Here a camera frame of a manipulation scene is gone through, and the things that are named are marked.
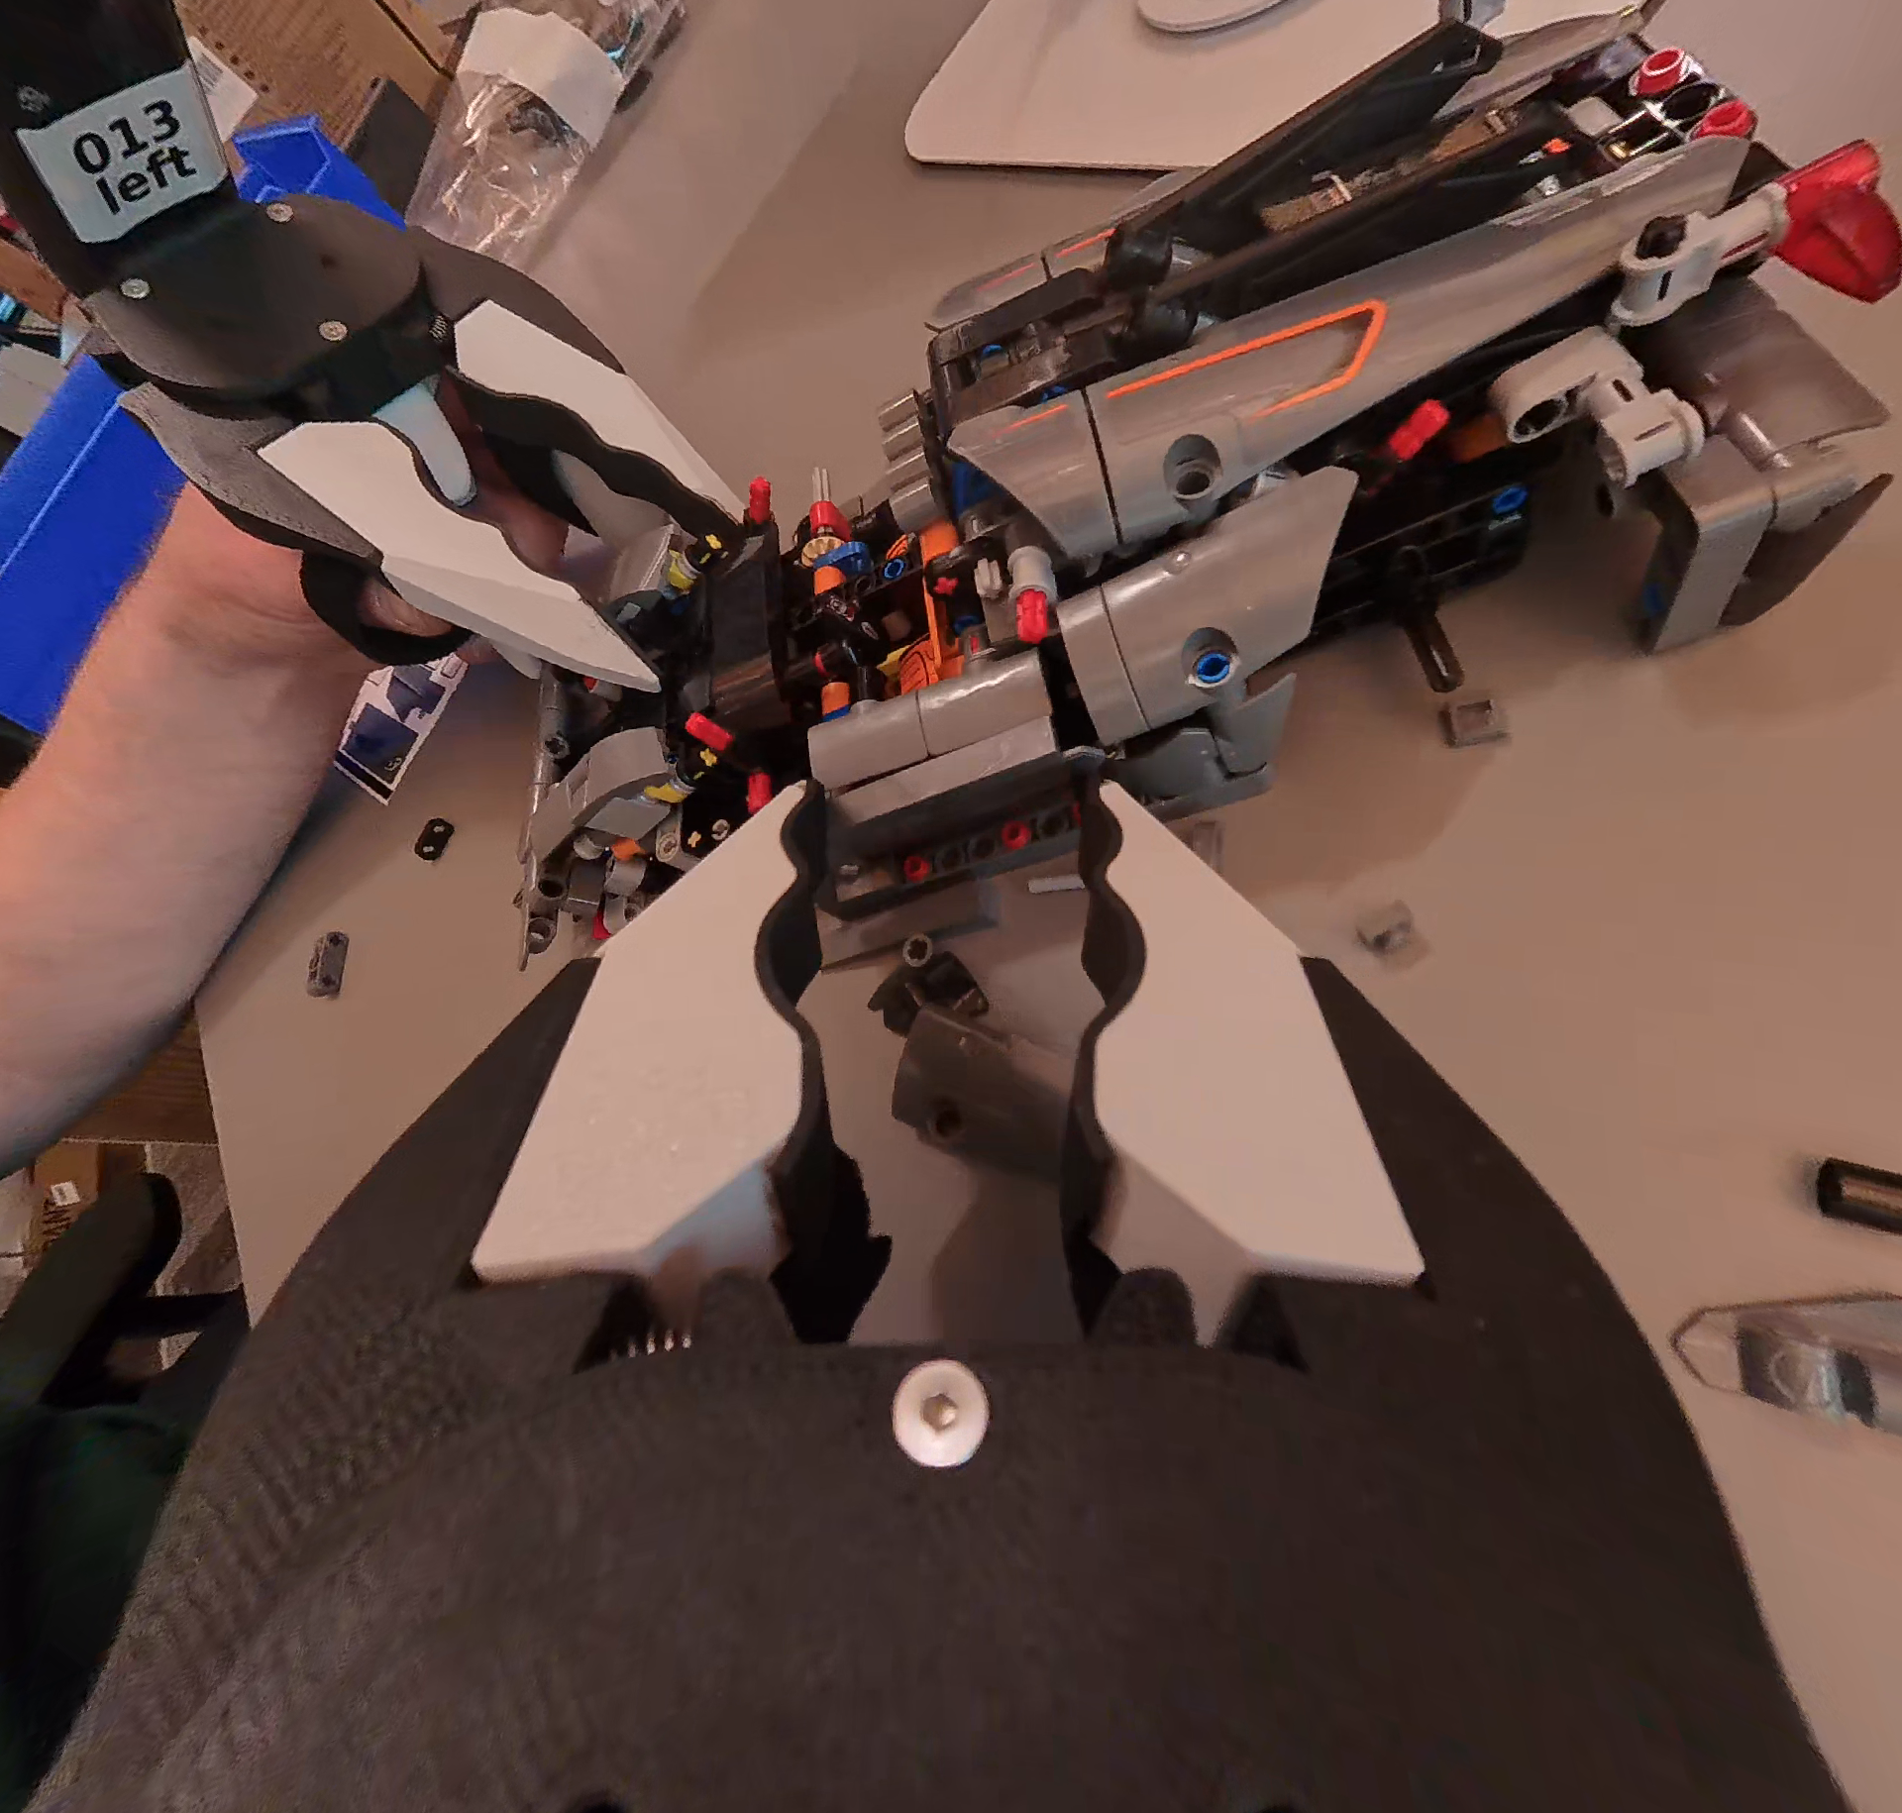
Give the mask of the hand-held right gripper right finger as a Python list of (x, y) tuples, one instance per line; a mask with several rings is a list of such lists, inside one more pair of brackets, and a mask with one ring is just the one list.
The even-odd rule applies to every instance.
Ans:
[(1119, 784), (1086, 788), (1079, 868), (1102, 1000), (1070, 1095), (1081, 1316), (1133, 1273), (1175, 1275), (1195, 1321), (1237, 1321), (1262, 1277), (1422, 1277), (1300, 946)]

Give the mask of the black angled lego piece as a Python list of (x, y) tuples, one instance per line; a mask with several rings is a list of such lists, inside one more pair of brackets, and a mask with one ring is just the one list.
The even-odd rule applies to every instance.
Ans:
[(873, 989), (868, 1011), (904, 1038), (925, 1011), (979, 1019), (990, 1015), (990, 1000), (960, 958), (941, 949), (933, 936), (913, 933), (904, 941), (899, 964)]

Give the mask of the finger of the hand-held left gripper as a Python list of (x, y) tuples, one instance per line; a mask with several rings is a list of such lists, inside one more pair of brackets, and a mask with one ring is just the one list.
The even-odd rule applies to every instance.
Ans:
[(610, 358), (500, 301), (474, 304), (450, 332), (450, 373), (489, 445), (569, 461), (692, 537), (744, 534), (744, 501)]
[(260, 455), (363, 537), (414, 609), (489, 637), (511, 657), (660, 690), (659, 672), (583, 592), (524, 562), (497, 524), (448, 504), (390, 426), (297, 424)]

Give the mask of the person's left hand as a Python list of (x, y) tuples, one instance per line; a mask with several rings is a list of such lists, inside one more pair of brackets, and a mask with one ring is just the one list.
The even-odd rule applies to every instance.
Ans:
[[(472, 504), (497, 524), (524, 564), (562, 577), (567, 522), (511, 490), (480, 481)], [(299, 586), (299, 555), (250, 537), (190, 481), (180, 490), (138, 595), (155, 595), (171, 637), (223, 674), (365, 674), (372, 660), (311, 609)], [(433, 638), (441, 618), (373, 583), (356, 599), (356, 618), (372, 632)]]

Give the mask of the clear plastic parts bag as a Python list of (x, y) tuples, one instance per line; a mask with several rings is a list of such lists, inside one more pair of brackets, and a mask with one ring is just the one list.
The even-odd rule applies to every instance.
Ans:
[(407, 219), (523, 267), (685, 0), (477, 0)]

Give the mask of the person's left forearm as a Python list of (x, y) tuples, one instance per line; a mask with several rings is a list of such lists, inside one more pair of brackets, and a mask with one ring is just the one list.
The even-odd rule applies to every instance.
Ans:
[(178, 1029), (314, 805), (369, 665), (312, 622), (214, 618), (152, 568), (2, 808), (2, 1161), (24, 1168)]

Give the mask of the grey black lego car model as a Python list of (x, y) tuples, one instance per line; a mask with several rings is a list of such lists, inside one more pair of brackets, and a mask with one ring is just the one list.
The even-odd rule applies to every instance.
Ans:
[(866, 922), (1041, 871), (1102, 776), (1157, 816), (1263, 794), (1293, 660), (1440, 622), (1528, 552), (1554, 469), (1659, 524), (1636, 638), (1779, 606), (1888, 478), (1885, 405), (1759, 281), (1898, 286), (1867, 139), (1790, 164), (1634, 12), (1440, 18), (1105, 227), (968, 280), (880, 414), (888, 480), (630, 546), (610, 620), (657, 695), (544, 674), (520, 954), (596, 943), (812, 778), (821, 906)]

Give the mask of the dark grey curved lego panel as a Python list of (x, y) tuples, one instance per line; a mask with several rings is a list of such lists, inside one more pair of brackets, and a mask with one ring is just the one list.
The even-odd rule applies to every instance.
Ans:
[(929, 1004), (913, 1016), (891, 1116), (925, 1143), (1027, 1179), (1056, 1183), (1075, 1054)]

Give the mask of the white book stand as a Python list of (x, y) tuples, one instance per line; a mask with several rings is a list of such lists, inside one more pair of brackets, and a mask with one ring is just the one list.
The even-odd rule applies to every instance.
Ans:
[[(1505, 0), (1513, 42), (1652, 0)], [(1440, 0), (990, 0), (921, 93), (925, 164), (1173, 171), (1224, 160), (1440, 18)]]

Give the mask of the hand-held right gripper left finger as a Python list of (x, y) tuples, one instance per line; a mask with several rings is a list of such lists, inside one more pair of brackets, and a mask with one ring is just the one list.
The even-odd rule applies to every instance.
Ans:
[(798, 1000), (821, 962), (823, 831), (816, 784), (787, 786), (601, 944), (477, 1277), (698, 1286), (817, 1253), (829, 1098)]

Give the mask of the brown cardboard box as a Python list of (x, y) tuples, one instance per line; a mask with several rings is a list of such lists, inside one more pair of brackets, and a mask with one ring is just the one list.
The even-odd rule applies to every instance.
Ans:
[(453, 45), (421, 0), (174, 0), (184, 34), (260, 96), (264, 119), (320, 116), (350, 134), (373, 88), (440, 108)]

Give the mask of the blue plastic bin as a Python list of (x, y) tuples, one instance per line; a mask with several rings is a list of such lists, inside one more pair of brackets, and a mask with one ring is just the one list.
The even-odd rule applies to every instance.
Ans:
[(182, 474), (80, 357), (2, 470), (2, 715), (42, 737)]
[(344, 201), (404, 227), (404, 219), (322, 129), (316, 116), (294, 116), (243, 128), (230, 147), (241, 160), (238, 192), (260, 205), (294, 197)]

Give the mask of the lego sticker sheet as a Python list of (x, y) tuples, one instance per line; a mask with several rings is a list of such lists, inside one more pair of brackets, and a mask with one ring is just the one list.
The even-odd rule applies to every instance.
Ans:
[(467, 674), (462, 653), (377, 668), (349, 712), (333, 768), (388, 803)]

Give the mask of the black office chair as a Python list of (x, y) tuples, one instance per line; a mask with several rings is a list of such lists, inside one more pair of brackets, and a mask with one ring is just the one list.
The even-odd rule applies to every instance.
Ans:
[(131, 1402), (155, 1363), (114, 1364), (119, 1345), (154, 1349), (193, 1328), (190, 1299), (155, 1296), (178, 1251), (174, 1185), (118, 1176), (48, 1248), (2, 1319), (4, 1408), (90, 1410)]

